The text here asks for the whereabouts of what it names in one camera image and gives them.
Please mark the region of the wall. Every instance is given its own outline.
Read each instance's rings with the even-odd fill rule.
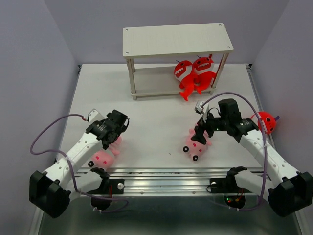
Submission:
[[[69,110],[77,65],[42,0],[0,3],[0,234],[28,234],[35,206],[29,177],[53,156],[29,147],[51,121]],[[58,147],[63,124],[36,146]]]
[[[78,63],[124,63],[122,28],[223,22],[235,51],[253,63],[288,0],[45,0]],[[180,58],[136,62],[175,62]]]
[[[278,151],[313,175],[312,11],[312,0],[290,0],[252,70],[264,108],[281,117],[274,132]],[[312,222],[313,206],[305,212]]]

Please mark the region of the purple cable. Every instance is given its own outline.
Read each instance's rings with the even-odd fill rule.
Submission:
[[[204,104],[202,105],[202,107],[204,107],[208,102],[210,102],[211,100],[221,96],[221,95],[224,95],[224,94],[232,94],[232,95],[235,95],[235,96],[238,96],[240,97],[241,99],[243,99],[246,103],[248,103],[248,105],[251,107],[251,109],[253,110],[255,116],[258,118],[258,121],[261,123],[261,118],[259,117],[257,111],[255,110],[255,108],[253,107],[253,105],[250,103],[249,100],[247,100],[246,98],[244,98],[242,95],[240,94],[237,94],[237,93],[234,93],[234,92],[223,92],[223,93],[220,93],[220,94],[217,94],[215,96],[213,96],[212,98],[209,98],[206,102],[204,102]],[[255,206],[255,207],[252,207],[252,208],[247,208],[247,209],[239,209],[240,211],[252,211],[254,209],[257,209],[259,208],[259,206],[262,204],[262,201],[263,201],[263,195],[264,195],[264,191],[265,191],[265,184],[266,184],[266,174],[267,174],[267,168],[268,168],[268,148],[266,146],[266,135],[265,135],[265,130],[264,130],[264,127],[263,125],[261,125],[261,132],[262,132],[262,139],[263,139],[263,145],[264,145],[264,168],[263,168],[263,178],[262,178],[262,189],[261,189],[261,194],[260,194],[260,197],[259,197],[259,201],[258,201],[258,204]],[[233,207],[228,207],[226,205],[223,205],[223,204],[219,204],[219,203],[216,203],[214,202],[215,204],[218,204],[220,206],[224,206],[224,207],[227,207],[227,208],[230,208],[230,209],[235,209],[237,210],[237,208],[233,208]]]
[[[48,152],[52,152],[52,153],[59,153],[61,155],[63,155],[65,157],[65,159],[67,160],[67,163],[68,163],[68,167],[69,167],[69,170],[70,170],[70,173],[71,173],[71,176],[72,176],[72,179],[73,179],[73,184],[74,184],[74,189],[76,192],[82,194],[82,195],[85,195],[85,196],[88,196],[88,197],[93,197],[93,198],[96,198],[96,199],[101,199],[101,200],[106,200],[106,201],[125,201],[126,204],[123,205],[122,207],[120,208],[117,208],[117,209],[114,209],[114,210],[111,210],[111,211],[101,211],[101,210],[98,210],[97,208],[95,208],[97,211],[99,211],[100,213],[111,213],[111,212],[117,212],[117,211],[120,211],[121,209],[124,209],[125,207],[127,207],[129,201],[127,199],[119,199],[119,198],[106,198],[106,197],[99,197],[99,196],[94,196],[92,194],[89,194],[89,193],[86,193],[86,192],[82,192],[80,191],[78,188],[77,188],[77,183],[76,183],[76,179],[75,179],[75,173],[74,173],[74,169],[73,169],[73,166],[72,166],[72,163],[70,162],[70,160],[68,159],[68,156],[65,152],[61,151],[61,150],[58,150],[58,149],[48,149],[48,150],[44,150],[44,151],[41,151],[41,152],[34,152],[33,151],[33,148],[34,148],[34,145],[35,143],[38,141],[38,139],[44,134],[44,132],[46,132],[51,126],[53,126],[54,124],[56,124],[58,121],[64,119],[64,118],[67,118],[67,117],[71,117],[71,116],[77,116],[77,117],[81,117],[84,121],[87,121],[83,115],[80,115],[80,114],[69,114],[69,115],[65,115],[63,117],[59,117],[58,119],[56,119],[54,122],[52,122],[49,126],[47,126],[36,138],[35,140],[33,141],[33,143],[31,144],[30,146],[30,153],[33,154],[33,155],[41,155],[43,153],[48,153]]]

